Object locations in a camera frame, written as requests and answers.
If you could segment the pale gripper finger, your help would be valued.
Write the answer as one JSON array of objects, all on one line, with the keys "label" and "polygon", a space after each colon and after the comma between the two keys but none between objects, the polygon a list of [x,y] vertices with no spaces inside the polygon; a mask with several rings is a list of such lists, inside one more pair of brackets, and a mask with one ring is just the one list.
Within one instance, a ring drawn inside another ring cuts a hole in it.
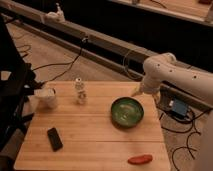
[{"label": "pale gripper finger", "polygon": [[141,92],[140,88],[136,87],[136,88],[133,89],[131,96],[135,97],[135,96],[141,95],[141,94],[142,94],[142,92]]}]

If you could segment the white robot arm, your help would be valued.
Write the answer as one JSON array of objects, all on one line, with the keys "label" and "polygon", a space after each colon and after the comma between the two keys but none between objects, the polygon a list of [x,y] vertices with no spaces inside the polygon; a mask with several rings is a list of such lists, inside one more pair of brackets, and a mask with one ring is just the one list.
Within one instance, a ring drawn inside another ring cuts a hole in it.
[{"label": "white robot arm", "polygon": [[[213,73],[179,67],[172,53],[148,57],[143,69],[145,76],[133,96],[146,93],[159,100],[161,83],[167,81],[213,106]],[[203,128],[193,171],[213,171],[213,111]]]}]

